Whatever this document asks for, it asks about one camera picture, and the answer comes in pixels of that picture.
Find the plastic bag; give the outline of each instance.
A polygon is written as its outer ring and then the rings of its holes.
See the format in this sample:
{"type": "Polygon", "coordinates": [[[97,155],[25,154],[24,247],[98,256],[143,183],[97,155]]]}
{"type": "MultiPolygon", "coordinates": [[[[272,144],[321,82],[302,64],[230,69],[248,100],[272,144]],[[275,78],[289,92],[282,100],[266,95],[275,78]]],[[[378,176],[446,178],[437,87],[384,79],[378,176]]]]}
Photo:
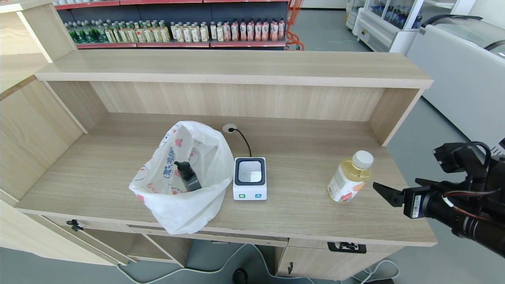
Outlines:
{"type": "Polygon", "coordinates": [[[234,159],[223,135],[195,121],[179,121],[130,183],[169,234],[195,233],[212,220],[233,179],[234,159]],[[191,164],[202,188],[188,192],[174,162],[191,164]]]}

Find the gray floor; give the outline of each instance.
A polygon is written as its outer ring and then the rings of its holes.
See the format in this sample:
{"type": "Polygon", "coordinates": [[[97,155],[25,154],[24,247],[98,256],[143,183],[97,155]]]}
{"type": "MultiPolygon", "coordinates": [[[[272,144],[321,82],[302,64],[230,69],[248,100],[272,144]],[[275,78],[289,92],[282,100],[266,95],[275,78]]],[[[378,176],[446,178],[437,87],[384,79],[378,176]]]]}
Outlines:
{"type": "MultiPolygon", "coordinates": [[[[296,26],[307,50],[325,48],[331,51],[367,51],[360,43],[331,43],[355,39],[343,28],[343,12],[302,11],[296,26]],[[314,31],[308,26],[324,26],[314,31]]],[[[460,180],[461,175],[442,172],[431,151],[446,142],[466,141],[449,122],[432,106],[420,100],[411,111],[397,134],[389,143],[391,151],[402,175],[409,186],[415,186],[414,179],[423,177],[434,180],[460,180]]],[[[395,283],[503,283],[505,269],[503,258],[480,245],[453,236],[450,230],[434,220],[428,220],[439,244],[432,248],[404,248],[389,259],[400,268],[400,276],[395,283]]],[[[191,247],[188,267],[214,270],[221,267],[239,244],[216,245],[205,241],[195,241],[191,247]]],[[[273,270],[273,250],[262,247],[269,268],[273,270]]],[[[282,280],[268,277],[257,251],[251,246],[241,250],[228,266],[217,274],[197,274],[180,272],[158,283],[231,283],[230,275],[238,267],[250,274],[250,283],[306,284],[306,279],[282,280]]],[[[175,270],[175,265],[139,262],[128,265],[125,270],[140,281],[147,281],[175,270]]],[[[394,268],[385,265],[378,276],[393,275],[394,268]]],[[[43,259],[33,254],[0,249],[0,282],[4,283],[129,283],[114,267],[80,264],[51,259],[43,259]]],[[[345,284],[355,283],[348,279],[345,284]]],[[[335,283],[315,280],[317,284],[335,283]]]]}

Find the freezer lid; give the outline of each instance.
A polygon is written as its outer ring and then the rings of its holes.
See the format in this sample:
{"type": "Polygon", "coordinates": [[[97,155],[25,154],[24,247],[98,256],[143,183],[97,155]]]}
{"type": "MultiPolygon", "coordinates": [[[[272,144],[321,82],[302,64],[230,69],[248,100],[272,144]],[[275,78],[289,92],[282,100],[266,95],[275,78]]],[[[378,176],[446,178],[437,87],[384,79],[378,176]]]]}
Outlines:
{"type": "Polygon", "coordinates": [[[503,51],[505,45],[505,30],[481,21],[480,17],[446,15],[427,21],[455,36],[473,42],[476,45],[493,53],[503,51]]]}

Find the refrigerator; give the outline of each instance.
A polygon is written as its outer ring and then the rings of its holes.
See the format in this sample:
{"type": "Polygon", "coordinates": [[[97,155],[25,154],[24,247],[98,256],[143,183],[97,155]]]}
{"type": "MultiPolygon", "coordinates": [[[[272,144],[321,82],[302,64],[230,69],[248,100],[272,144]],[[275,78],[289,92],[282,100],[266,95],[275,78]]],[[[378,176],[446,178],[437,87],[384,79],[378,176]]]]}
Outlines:
{"type": "Polygon", "coordinates": [[[346,26],[375,52],[407,54],[419,28],[436,15],[468,15],[475,0],[354,0],[346,26]]]}
{"type": "Polygon", "coordinates": [[[436,109],[470,140],[505,154],[504,29],[480,17],[437,17],[423,24],[407,57],[434,79],[423,96],[436,109]]]}

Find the checkout counter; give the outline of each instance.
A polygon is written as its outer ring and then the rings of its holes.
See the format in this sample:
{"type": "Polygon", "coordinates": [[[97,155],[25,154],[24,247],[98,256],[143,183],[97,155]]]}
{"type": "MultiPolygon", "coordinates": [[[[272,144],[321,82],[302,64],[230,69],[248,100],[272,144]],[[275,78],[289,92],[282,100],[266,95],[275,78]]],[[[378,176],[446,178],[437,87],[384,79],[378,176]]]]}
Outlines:
{"type": "MultiPolygon", "coordinates": [[[[52,4],[18,13],[55,27],[30,33],[48,65],[2,94],[2,200],[49,228],[49,246],[63,236],[81,248],[77,261],[184,267],[192,239],[250,243],[276,248],[277,275],[345,280],[403,247],[436,244],[426,220],[372,189],[407,187],[385,146],[432,80],[404,56],[79,51],[52,4]],[[205,228],[169,235],[128,184],[179,120],[236,124],[268,161],[268,199],[234,201],[230,185],[205,228]],[[372,178],[335,203],[326,186],[357,150],[374,155],[372,178]],[[367,252],[330,250],[352,244],[367,252]]],[[[234,156],[246,154],[240,137],[225,138],[234,156]]]]}

